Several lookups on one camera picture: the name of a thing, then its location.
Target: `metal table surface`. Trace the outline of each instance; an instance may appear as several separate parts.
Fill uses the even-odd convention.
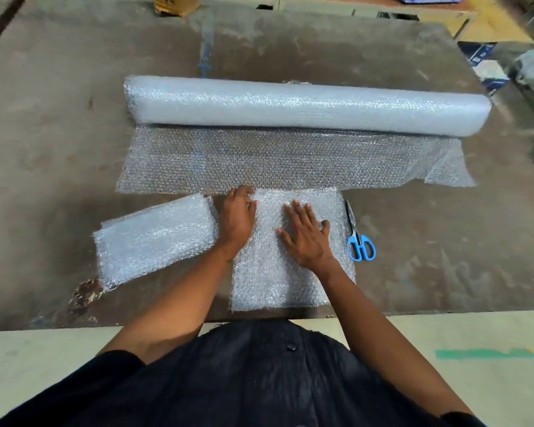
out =
[[[482,92],[439,24],[243,7],[30,0],[0,38],[0,330],[121,324],[194,259],[97,296],[100,222],[175,199],[115,193],[134,131],[128,74]],[[463,147],[479,186],[346,191],[377,259],[357,284],[387,313],[534,308],[534,165],[493,110]],[[330,307],[208,319],[324,317]]]

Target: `scissor blade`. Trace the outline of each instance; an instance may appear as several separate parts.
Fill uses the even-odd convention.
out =
[[[350,221],[350,226],[352,226],[352,229],[354,229],[356,227],[356,219],[354,218],[352,207],[350,207],[350,202],[348,201],[346,201],[346,209],[348,210],[348,220]]]

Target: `bubble wrap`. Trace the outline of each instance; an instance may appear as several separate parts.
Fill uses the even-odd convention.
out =
[[[202,195],[109,220],[93,234],[101,285],[105,290],[196,256],[214,243],[214,205]]]
[[[129,76],[137,123],[393,131],[470,136],[489,116],[482,94]]]
[[[258,201],[255,229],[233,264],[232,310],[328,304],[320,281],[291,258],[275,232],[283,227],[292,234],[283,204],[293,199],[311,204],[319,222],[330,222],[330,248],[346,274],[355,281],[354,263],[346,250],[350,228],[339,191],[257,189],[253,199]]]
[[[117,191],[220,193],[240,184],[286,190],[382,188],[415,178],[474,185],[456,138],[138,126]]]

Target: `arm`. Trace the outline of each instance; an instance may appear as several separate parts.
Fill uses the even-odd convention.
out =
[[[251,235],[257,209],[257,201],[249,198],[251,193],[253,189],[248,186],[228,193],[214,246],[146,312],[125,325],[99,354],[121,349],[148,364],[198,336],[229,262]]]
[[[285,206],[294,236],[278,233],[299,265],[319,278],[340,321],[350,350],[401,393],[428,412],[441,416],[471,410],[382,312],[349,279],[328,245],[330,223],[322,230],[312,208],[297,202]]]

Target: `hand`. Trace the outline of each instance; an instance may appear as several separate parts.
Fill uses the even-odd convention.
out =
[[[253,187],[239,186],[225,197],[216,245],[226,251],[229,259],[235,258],[251,236],[257,210],[257,201],[251,201],[249,197],[253,192]]]
[[[320,230],[310,204],[303,208],[297,200],[293,201],[293,207],[285,204],[284,208],[291,219],[294,236],[282,228],[277,229],[277,233],[297,263],[316,275],[334,265],[336,259],[328,244],[330,222],[324,220]]]

